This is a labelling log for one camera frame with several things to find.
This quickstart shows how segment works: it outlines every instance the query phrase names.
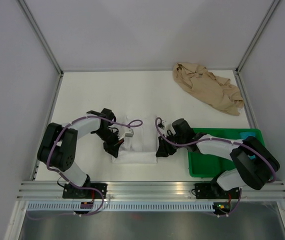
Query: beige cloth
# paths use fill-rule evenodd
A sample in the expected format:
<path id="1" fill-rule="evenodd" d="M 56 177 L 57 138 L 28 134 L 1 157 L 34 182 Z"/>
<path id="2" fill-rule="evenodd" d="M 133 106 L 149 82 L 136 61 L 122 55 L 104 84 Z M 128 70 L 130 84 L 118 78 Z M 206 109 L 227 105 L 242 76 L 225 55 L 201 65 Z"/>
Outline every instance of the beige cloth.
<path id="1" fill-rule="evenodd" d="M 177 63 L 173 79 L 187 93 L 225 114 L 239 116 L 244 107 L 239 88 L 231 80 L 215 76 L 204 66 L 194 63 Z"/>

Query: green plastic tray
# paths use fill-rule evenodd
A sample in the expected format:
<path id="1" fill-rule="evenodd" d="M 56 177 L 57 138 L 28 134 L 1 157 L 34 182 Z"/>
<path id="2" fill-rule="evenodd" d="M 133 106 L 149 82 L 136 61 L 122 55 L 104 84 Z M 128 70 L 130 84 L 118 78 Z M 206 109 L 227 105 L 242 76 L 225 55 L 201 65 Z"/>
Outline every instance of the green plastic tray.
<path id="1" fill-rule="evenodd" d="M 193 128 L 195 133 L 207 133 L 212 136 L 224 139 L 241 139 L 240 133 L 252 132 L 263 144 L 262 132 L 255 128 Z M 194 178 L 213 178 L 217 174 L 232 170 L 235 165 L 232 161 L 209 154 L 188 152 L 189 174 Z"/>

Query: gray floor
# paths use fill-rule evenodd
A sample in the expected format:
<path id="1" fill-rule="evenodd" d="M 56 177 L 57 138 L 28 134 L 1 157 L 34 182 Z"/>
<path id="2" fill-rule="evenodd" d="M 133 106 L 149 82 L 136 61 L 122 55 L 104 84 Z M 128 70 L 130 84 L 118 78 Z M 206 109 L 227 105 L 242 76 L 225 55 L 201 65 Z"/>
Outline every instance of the gray floor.
<path id="1" fill-rule="evenodd" d="M 241 203 L 230 216 L 201 212 L 100 212 L 87 217 L 30 212 L 24 240 L 283 240 L 285 231 L 273 205 Z"/>

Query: folded white cloth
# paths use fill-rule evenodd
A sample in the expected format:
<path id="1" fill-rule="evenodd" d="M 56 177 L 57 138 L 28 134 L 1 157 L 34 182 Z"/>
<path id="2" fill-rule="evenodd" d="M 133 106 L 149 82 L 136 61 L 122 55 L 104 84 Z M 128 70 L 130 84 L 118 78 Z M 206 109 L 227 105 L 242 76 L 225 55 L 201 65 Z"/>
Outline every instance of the folded white cloth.
<path id="1" fill-rule="evenodd" d="M 119 148 L 118 157 L 112 157 L 113 164 L 156 164 L 157 131 L 156 116 L 141 118 L 143 125 L 133 128 L 133 137 L 125 137 Z M 126 117 L 124 123 L 133 119 Z"/>

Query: white tabletop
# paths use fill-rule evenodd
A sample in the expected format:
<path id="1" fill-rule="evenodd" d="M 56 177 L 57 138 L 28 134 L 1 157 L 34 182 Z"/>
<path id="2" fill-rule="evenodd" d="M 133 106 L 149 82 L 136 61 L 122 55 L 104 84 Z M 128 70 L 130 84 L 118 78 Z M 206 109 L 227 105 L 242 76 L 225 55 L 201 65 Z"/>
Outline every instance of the white tabletop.
<path id="1" fill-rule="evenodd" d="M 232 70 L 213 70 L 230 78 Z M 249 128 L 245 111 L 240 116 L 219 112 L 197 100 L 174 82 L 172 71 L 67 72 L 64 74 L 52 122 L 63 124 L 94 110 L 111 109 L 117 118 L 158 116 L 167 122 L 184 118 L 193 128 Z M 115 164 L 95 134 L 77 142 L 75 161 L 92 181 L 196 181 L 188 169 L 186 149 L 157 164 Z M 57 180 L 40 163 L 36 180 Z"/>

